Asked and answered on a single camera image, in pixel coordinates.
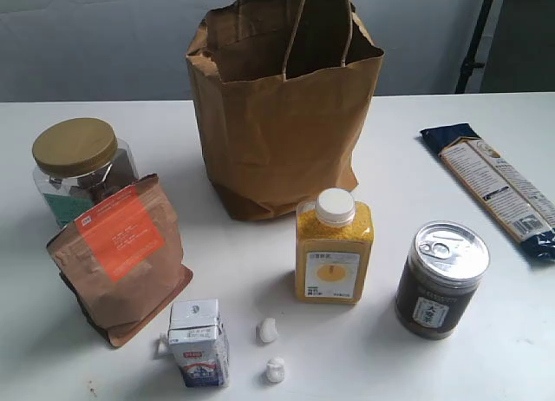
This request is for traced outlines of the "blue beige pasta packet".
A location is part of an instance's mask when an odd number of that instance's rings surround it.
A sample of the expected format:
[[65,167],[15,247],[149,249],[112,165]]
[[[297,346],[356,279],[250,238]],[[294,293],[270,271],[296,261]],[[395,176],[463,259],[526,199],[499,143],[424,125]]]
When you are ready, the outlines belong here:
[[554,203],[469,124],[420,131],[470,194],[534,260],[554,261]]

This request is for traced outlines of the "small white blue milk carton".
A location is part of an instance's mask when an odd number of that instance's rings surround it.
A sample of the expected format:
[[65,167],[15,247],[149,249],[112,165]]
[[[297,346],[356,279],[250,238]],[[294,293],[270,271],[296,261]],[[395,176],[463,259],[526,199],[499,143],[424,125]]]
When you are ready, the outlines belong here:
[[229,342],[217,299],[174,302],[167,337],[187,387],[229,384]]

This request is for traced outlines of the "brown pouch orange label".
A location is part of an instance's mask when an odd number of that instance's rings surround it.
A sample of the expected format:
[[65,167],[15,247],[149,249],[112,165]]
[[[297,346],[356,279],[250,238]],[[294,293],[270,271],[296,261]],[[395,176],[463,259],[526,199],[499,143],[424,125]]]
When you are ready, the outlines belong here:
[[178,216],[157,174],[71,221],[47,245],[87,322],[125,345],[190,283]]

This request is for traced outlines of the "upper white crumpled lump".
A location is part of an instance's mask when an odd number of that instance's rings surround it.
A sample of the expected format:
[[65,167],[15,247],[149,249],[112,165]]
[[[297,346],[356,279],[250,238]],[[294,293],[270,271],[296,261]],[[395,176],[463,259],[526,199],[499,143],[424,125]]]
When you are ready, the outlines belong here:
[[258,340],[267,345],[276,341],[279,337],[277,323],[274,318],[263,319],[256,327]]

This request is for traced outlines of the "brown paper shopping bag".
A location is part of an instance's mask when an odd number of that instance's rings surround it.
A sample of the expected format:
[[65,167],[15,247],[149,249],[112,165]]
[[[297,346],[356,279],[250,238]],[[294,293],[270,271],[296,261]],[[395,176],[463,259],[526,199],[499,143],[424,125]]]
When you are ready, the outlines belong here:
[[350,0],[236,0],[206,13],[186,64],[207,177],[233,219],[356,187],[352,153],[383,57]]

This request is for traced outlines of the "yellow grain bottle white cap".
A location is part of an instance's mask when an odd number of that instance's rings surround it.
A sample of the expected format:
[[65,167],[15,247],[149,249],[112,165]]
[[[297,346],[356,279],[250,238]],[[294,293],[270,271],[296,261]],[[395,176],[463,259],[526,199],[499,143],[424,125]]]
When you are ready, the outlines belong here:
[[339,187],[323,190],[296,211],[296,297],[308,303],[355,304],[374,241],[367,204]]

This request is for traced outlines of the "lower white crumpled lump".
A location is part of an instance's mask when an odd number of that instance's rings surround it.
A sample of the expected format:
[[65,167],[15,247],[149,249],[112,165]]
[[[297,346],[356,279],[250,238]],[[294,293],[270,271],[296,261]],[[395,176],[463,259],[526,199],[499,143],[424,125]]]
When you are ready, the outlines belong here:
[[270,358],[265,367],[265,378],[271,384],[278,384],[285,379],[285,361],[283,358]]

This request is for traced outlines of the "white crumpled lump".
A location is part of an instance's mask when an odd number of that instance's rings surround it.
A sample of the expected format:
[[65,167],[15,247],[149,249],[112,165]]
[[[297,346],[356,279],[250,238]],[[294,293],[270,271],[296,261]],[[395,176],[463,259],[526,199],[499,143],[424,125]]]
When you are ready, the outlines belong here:
[[283,358],[270,358],[265,367],[265,378],[271,384],[278,384],[285,379],[285,361]]
[[263,319],[256,327],[258,340],[267,345],[276,341],[279,337],[277,323],[274,318]]

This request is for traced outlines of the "dark can silver pull-tab lid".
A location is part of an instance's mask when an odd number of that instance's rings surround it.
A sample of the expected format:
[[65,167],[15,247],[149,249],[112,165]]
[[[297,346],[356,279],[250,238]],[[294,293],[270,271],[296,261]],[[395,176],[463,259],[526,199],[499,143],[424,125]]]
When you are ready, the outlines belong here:
[[412,333],[439,340],[459,324],[490,263],[483,239],[447,220],[431,221],[411,241],[395,313]]

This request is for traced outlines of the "clear jar gold lid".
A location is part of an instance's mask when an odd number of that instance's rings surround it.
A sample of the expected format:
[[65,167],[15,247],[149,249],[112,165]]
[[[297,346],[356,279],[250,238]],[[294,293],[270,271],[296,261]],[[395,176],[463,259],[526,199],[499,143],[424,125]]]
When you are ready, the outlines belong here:
[[98,118],[47,128],[35,139],[32,155],[34,182],[59,228],[139,179],[128,144]]

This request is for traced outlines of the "black stand pole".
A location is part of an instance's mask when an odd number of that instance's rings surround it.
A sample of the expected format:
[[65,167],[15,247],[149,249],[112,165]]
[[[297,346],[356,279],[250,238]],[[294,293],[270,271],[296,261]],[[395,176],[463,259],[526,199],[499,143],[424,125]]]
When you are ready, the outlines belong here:
[[474,71],[476,69],[484,69],[486,66],[484,62],[477,61],[476,56],[492,5],[493,0],[483,0],[480,6],[480,12],[477,17],[476,24],[473,28],[473,34],[467,49],[467,53],[460,65],[459,78],[454,89],[455,94],[463,94],[467,88],[468,81],[472,77]]

